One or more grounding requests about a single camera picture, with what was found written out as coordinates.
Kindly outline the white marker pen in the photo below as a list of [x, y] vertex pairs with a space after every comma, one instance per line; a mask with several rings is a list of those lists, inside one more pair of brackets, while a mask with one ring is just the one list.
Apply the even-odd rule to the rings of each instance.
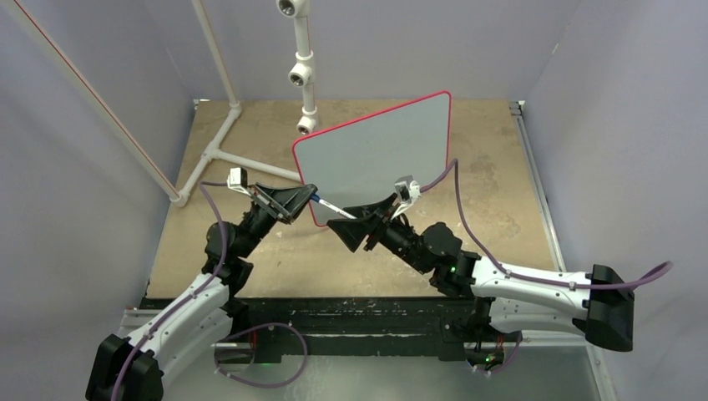
[[343, 216], [343, 217], [345, 217], [345, 218], [347, 218], [347, 219], [356, 219], [356, 217], [355, 217], [354, 215], [352, 215], [352, 214], [350, 214], [350, 213], [344, 211], [343, 209], [339, 208], [338, 206], [335, 206], [335, 205], [333, 205], [332, 203], [330, 203], [330, 202], [328, 202], [328, 201], [322, 199], [322, 198], [321, 198], [320, 196], [318, 196], [318, 195], [313, 195], [313, 196], [311, 197], [311, 200], [314, 201], [315, 203], [321, 205], [321, 206], [325, 206], [327, 209], [329, 209], [329, 210], [331, 210], [331, 211], [337, 213], [339, 216]]

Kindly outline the red framed whiteboard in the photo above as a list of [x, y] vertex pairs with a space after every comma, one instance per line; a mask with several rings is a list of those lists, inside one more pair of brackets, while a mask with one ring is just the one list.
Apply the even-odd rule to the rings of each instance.
[[301, 137], [301, 181], [340, 208], [380, 201], [407, 176], [428, 185], [448, 164], [451, 108], [443, 90]]

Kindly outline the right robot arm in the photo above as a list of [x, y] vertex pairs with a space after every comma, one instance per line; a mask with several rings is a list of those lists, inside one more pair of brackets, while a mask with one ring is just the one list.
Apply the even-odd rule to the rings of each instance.
[[551, 272], [494, 262], [463, 249], [463, 241], [439, 221], [416, 232], [389, 201], [356, 206], [326, 225], [352, 252], [382, 246], [422, 275], [443, 295], [473, 299], [478, 310], [468, 332], [481, 340], [524, 330], [566, 332], [616, 352], [634, 347], [635, 294], [611, 267], [591, 272]]

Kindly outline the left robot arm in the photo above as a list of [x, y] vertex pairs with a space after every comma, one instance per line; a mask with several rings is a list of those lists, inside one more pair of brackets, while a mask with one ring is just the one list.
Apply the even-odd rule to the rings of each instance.
[[248, 307], [235, 298], [253, 270], [247, 257], [273, 226], [291, 224], [317, 192], [313, 184], [271, 188], [237, 185], [250, 198], [240, 223], [216, 222], [206, 234], [207, 260], [188, 288], [125, 337], [111, 334], [98, 347], [88, 379], [88, 400], [161, 400], [174, 379], [221, 339], [240, 341], [249, 329]]

